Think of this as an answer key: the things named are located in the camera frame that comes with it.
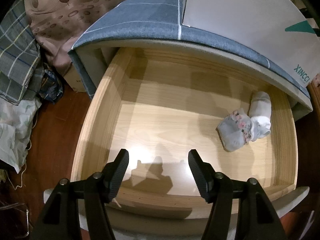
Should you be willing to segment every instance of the wooden floor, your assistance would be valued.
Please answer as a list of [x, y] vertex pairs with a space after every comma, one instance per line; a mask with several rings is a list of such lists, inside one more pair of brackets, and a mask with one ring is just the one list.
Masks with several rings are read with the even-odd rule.
[[[30, 220], [36, 223], [43, 208], [43, 191], [54, 188], [63, 177], [70, 178], [74, 153], [86, 112], [90, 104], [85, 93], [75, 93], [66, 85], [61, 100], [52, 105], [44, 102], [39, 110], [38, 121], [32, 130], [32, 148], [27, 156], [27, 170], [23, 174], [23, 187], [13, 190], [9, 183], [0, 186], [0, 199], [7, 203], [23, 202], [30, 210]], [[20, 174], [10, 172], [15, 185]], [[295, 225], [295, 214], [281, 219], [289, 234]], [[82, 231], [83, 240], [90, 239]]]

